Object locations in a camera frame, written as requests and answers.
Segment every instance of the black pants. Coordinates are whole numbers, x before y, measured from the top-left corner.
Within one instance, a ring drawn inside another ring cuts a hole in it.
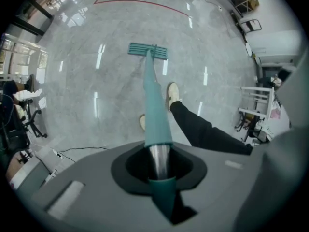
[[[192,146],[226,153],[251,154],[252,148],[212,127],[210,122],[190,112],[180,101],[174,102],[170,111]]]

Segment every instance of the mop head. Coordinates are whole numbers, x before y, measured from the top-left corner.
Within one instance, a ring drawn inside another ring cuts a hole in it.
[[[127,53],[145,57],[148,50],[150,50],[150,53],[154,58],[159,58],[163,60],[168,59],[168,50],[166,48],[159,47],[156,45],[130,43],[129,50]]]

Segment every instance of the chair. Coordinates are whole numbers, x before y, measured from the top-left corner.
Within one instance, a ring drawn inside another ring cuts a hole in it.
[[[0,113],[0,145],[2,147],[0,153],[0,162],[4,169],[7,171],[13,156],[20,151],[28,150],[30,146],[30,140],[27,135],[28,127],[30,126],[36,137],[47,137],[47,134],[42,134],[39,129],[34,125],[34,118],[36,114],[41,114],[41,110],[36,110],[31,115],[29,104],[33,100],[27,100],[28,103],[28,122],[23,124],[25,117],[20,118],[16,107],[14,106],[11,119],[14,122],[14,128],[7,128],[4,126],[4,116]]]
[[[30,111],[30,104],[33,103],[32,99],[27,100],[27,113],[28,113],[28,122],[26,122],[24,124],[25,130],[28,131],[28,126],[31,127],[34,135],[38,138],[38,137],[44,137],[47,138],[47,134],[42,134],[40,132],[40,130],[36,127],[36,125],[34,124],[34,118],[36,116],[36,114],[41,114],[42,111],[41,110],[35,110],[34,114],[31,115],[31,111]]]

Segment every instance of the floor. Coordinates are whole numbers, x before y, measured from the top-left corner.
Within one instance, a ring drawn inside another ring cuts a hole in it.
[[[54,0],[54,20],[37,43],[46,65],[36,74],[32,109],[48,138],[30,135],[32,149],[50,168],[71,164],[53,150],[113,147],[144,139],[144,58],[128,55],[130,42],[157,44],[168,61],[154,61],[165,97],[179,86],[183,103],[213,126],[234,135],[242,103],[240,86],[253,86],[254,63],[228,12],[216,0]],[[36,13],[30,22],[44,21]],[[35,42],[25,31],[20,39]],[[173,140],[189,144],[169,113]],[[70,150],[74,161],[104,149]]]

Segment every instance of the person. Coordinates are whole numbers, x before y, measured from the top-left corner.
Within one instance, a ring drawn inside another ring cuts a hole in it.
[[[26,107],[25,101],[19,101],[14,97],[14,94],[17,92],[27,90],[29,92],[33,92],[34,90],[34,75],[30,75],[29,79],[26,81],[25,84],[12,81],[5,82],[3,86],[3,96],[2,96],[2,108],[4,112],[4,124],[10,130],[14,128],[14,123],[12,118],[12,109],[14,105],[19,105],[23,109]]]
[[[269,88],[274,87],[275,90],[277,90],[282,84],[282,80],[278,78],[278,75],[275,75],[274,77],[262,77],[262,78],[257,78],[257,76],[255,76],[254,80],[257,83],[263,84],[264,87]]]
[[[168,86],[169,111],[172,112],[177,124],[194,147],[250,155],[252,147],[233,138],[224,131],[212,127],[212,124],[200,116],[190,112],[179,98],[179,89],[176,83]],[[140,126],[145,130],[145,115],[140,117]]]

